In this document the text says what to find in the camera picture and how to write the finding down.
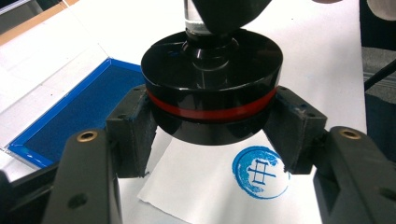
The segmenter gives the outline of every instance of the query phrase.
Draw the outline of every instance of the blue circle print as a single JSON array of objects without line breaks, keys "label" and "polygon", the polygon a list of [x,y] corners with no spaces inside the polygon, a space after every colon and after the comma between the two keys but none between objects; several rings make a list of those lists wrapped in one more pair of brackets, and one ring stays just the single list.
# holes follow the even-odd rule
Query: blue circle print
[{"label": "blue circle print", "polygon": [[268,147],[247,147],[233,160],[239,187],[256,199],[274,199],[286,191],[290,174],[279,155]]}]

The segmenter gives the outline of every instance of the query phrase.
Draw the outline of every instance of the white table surface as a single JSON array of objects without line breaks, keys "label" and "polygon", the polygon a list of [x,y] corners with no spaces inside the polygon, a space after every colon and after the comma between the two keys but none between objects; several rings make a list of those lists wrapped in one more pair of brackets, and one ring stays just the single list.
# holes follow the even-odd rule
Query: white table surface
[{"label": "white table surface", "polygon": [[[0,46],[0,169],[11,180],[33,172],[35,167],[9,156],[7,144],[105,58],[140,64],[152,43],[184,30],[183,19],[181,0],[80,0]],[[366,132],[358,0],[274,0],[246,28],[281,47],[279,84],[324,113],[326,129],[343,125]],[[169,143],[169,136],[159,141]],[[158,220],[167,218],[139,205],[134,195],[143,182],[120,181],[125,223],[143,208]],[[150,214],[139,216],[156,221]]]}]

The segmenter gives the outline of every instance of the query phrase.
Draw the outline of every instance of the red band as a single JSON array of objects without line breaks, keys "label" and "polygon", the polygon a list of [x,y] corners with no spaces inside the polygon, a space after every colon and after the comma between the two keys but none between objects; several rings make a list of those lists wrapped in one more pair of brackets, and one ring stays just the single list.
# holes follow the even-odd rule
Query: red band
[{"label": "red band", "polygon": [[235,121],[251,117],[267,107],[275,94],[276,88],[268,92],[262,98],[246,105],[220,110],[192,110],[169,105],[155,97],[148,90],[149,98],[160,109],[183,118],[199,119],[205,121]]}]

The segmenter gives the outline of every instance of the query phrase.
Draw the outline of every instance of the paper sheet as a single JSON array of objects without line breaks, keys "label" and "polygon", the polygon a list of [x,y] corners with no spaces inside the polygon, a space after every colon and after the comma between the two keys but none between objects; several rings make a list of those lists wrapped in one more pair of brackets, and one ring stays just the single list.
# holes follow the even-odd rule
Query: paper sheet
[{"label": "paper sheet", "polygon": [[137,197],[190,223],[320,223],[312,176],[276,155],[263,132],[220,147],[173,139]]},{"label": "paper sheet", "polygon": [[328,130],[366,132],[359,12],[356,0],[273,0],[246,26],[280,46],[279,85],[325,114]]}]

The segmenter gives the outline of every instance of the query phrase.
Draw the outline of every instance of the black cable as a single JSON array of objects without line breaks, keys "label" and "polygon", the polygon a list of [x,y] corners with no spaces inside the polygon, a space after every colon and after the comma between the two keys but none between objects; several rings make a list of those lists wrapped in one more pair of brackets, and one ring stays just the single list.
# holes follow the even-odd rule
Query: black cable
[{"label": "black cable", "polygon": [[375,83],[379,82],[380,80],[384,79],[385,77],[388,77],[392,73],[396,71],[396,59],[389,63],[387,66],[379,70],[377,73],[375,73],[372,77],[367,79],[364,82],[364,91],[369,90],[374,86]]}]

